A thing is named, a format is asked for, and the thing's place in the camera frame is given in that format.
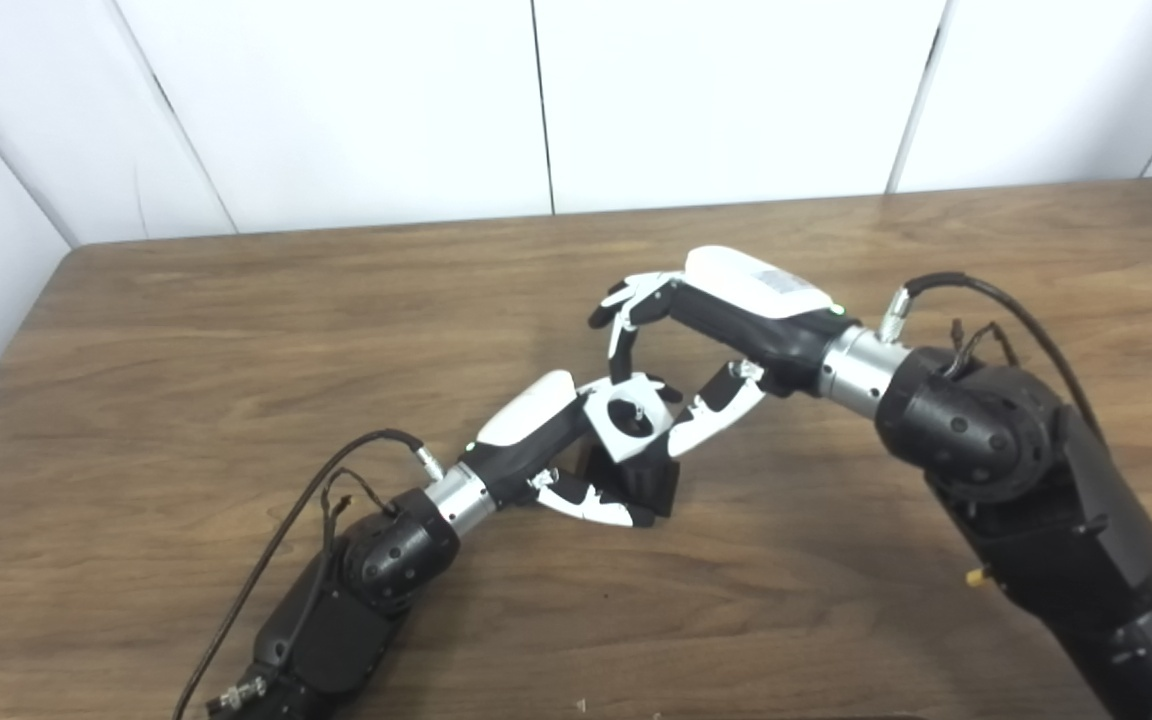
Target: black fingertip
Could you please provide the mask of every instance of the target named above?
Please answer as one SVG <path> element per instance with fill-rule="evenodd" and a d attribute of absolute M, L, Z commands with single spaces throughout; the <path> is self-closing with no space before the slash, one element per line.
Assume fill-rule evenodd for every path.
<path fill-rule="evenodd" d="M 613 309 L 613 306 L 596 306 L 594 312 L 589 317 L 589 327 L 594 328 L 594 331 L 605 328 L 612 323 L 613 318 L 616 318 L 616 309 Z"/>

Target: black cable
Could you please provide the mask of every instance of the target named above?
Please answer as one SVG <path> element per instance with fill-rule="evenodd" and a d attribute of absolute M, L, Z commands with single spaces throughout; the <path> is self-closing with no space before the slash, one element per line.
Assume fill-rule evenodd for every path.
<path fill-rule="evenodd" d="M 995 301 L 998 305 L 1006 306 L 1020 320 L 1020 324 L 1024 325 L 1029 334 L 1032 334 L 1038 346 L 1043 348 L 1043 351 L 1047 354 L 1048 359 L 1052 361 L 1052 365 L 1056 366 L 1056 372 L 1060 373 L 1062 381 L 1064 381 L 1066 388 L 1069 388 L 1069 395 L 1073 397 L 1074 404 L 1078 407 L 1083 420 L 1092 430 L 1097 439 L 1100 439 L 1101 444 L 1105 442 L 1101 423 L 1092 411 L 1092 404 L 1087 401 L 1087 394 L 1083 392 L 1082 382 L 1078 382 L 1078 376 L 1074 373 L 1074 369 L 1070 367 L 1069 361 L 1061 354 L 1060 347 L 1056 347 L 1056 342 L 1052 341 L 1051 335 L 1043 328 L 1043 324 L 1038 323 L 1038 319 L 1030 314 L 1024 305 L 1021 305 L 1015 297 L 1007 295 L 1000 288 L 984 282 L 979 278 L 972 278 L 972 275 L 967 273 L 931 273 L 905 282 L 905 290 L 909 291 L 910 300 L 918 297 L 920 293 L 932 290 L 933 287 L 965 287 L 968 290 L 982 293 L 982 295 Z"/>
<path fill-rule="evenodd" d="M 234 598 L 234 602 L 229 606 L 229 611 L 225 612 L 225 616 L 221 619 L 219 628 L 215 629 L 215 635 L 212 635 L 211 642 L 207 643 L 204 652 L 202 652 L 202 659 L 198 660 L 198 665 L 195 667 L 194 673 L 189 675 L 189 680 L 185 681 L 184 689 L 180 691 L 177 705 L 175 705 L 175 710 L 172 712 L 172 720 L 180 720 L 184 717 L 184 711 L 189 706 L 189 698 L 194 697 L 194 692 L 198 688 L 202 676 L 206 674 L 207 667 L 211 665 L 212 659 L 217 655 L 217 651 L 219 651 L 221 644 L 225 643 L 225 637 L 229 634 L 229 629 L 233 628 L 234 620 L 238 619 L 238 612 L 243 609 L 247 598 L 252 593 L 252 589 L 256 588 L 256 582 L 260 579 L 266 566 L 270 564 L 270 560 L 273 559 L 274 551 L 278 550 L 279 544 L 283 541 L 285 537 L 287 537 L 288 530 L 291 530 L 291 524 L 296 523 L 296 518 L 300 518 L 301 511 L 305 510 L 305 506 L 310 502 L 310 498 L 314 497 L 314 491 L 321 486 L 323 480 L 328 477 L 328 473 L 333 468 L 340 464 L 340 461 L 344 460 L 349 454 L 351 454 L 351 452 L 357 450 L 359 447 L 365 446 L 369 442 L 378 441 L 378 439 L 391 439 L 391 441 L 402 442 L 408 447 L 408 450 L 411 452 L 417 452 L 420 447 L 425 446 L 419 438 L 404 433 L 402 430 L 372 430 L 372 432 L 357 437 L 346 444 L 344 447 L 335 452 L 335 455 L 333 455 L 331 460 L 325 462 L 323 468 L 314 473 L 314 478 L 310 479 L 310 483 L 305 487 L 305 492 L 302 492 L 301 497 L 296 498 L 296 503 L 293 503 L 291 510 L 287 514 L 287 518 L 283 518 L 282 523 L 280 523 L 278 529 L 274 530 L 274 537 L 270 538 L 270 543 L 266 544 L 265 551 L 262 552 L 259 559 L 256 560 L 256 566 L 252 566 L 251 573 L 247 575 L 247 579 L 243 582 L 243 588 L 238 590 L 238 596 Z"/>

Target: yellow connector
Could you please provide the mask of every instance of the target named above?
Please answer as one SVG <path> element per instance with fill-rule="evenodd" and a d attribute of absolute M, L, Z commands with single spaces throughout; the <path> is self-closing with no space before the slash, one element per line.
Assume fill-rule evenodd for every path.
<path fill-rule="evenodd" d="M 986 579 L 988 578 L 990 578 L 988 568 L 977 568 L 975 570 L 970 570 L 967 577 L 968 586 L 979 588 L 980 585 L 986 583 Z"/>

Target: white fingertip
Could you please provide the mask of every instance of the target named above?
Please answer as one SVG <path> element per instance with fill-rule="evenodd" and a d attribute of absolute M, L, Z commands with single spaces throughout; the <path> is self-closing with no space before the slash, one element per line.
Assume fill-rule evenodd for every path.
<path fill-rule="evenodd" d="M 708 409 L 704 400 L 699 396 L 696 397 L 689 407 L 691 419 L 669 429 L 669 457 L 685 454 L 691 448 L 732 427 L 732 424 L 753 410 L 763 397 L 765 397 L 765 393 L 753 381 L 745 381 L 744 386 L 741 386 L 740 392 L 736 393 L 736 397 L 733 397 L 722 411 Z"/>
<path fill-rule="evenodd" d="M 621 528 L 634 526 L 630 511 L 620 502 L 604 502 L 602 492 L 596 491 L 594 486 L 589 486 L 584 500 L 581 500 L 578 503 L 563 500 L 552 488 L 540 488 L 539 495 L 536 497 L 536 502 L 576 520 L 589 520 L 591 523 L 602 523 L 604 525 L 617 525 Z"/>

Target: white label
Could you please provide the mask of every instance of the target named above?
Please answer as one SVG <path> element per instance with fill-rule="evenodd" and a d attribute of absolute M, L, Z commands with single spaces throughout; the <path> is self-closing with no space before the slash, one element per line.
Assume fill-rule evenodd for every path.
<path fill-rule="evenodd" d="M 781 295 L 790 295 L 791 291 L 799 290 L 814 290 L 814 285 L 805 281 L 805 279 L 795 275 L 794 273 L 786 273 L 781 268 L 772 270 L 759 270 L 755 273 L 756 281 L 764 283 L 774 291 L 780 291 Z"/>

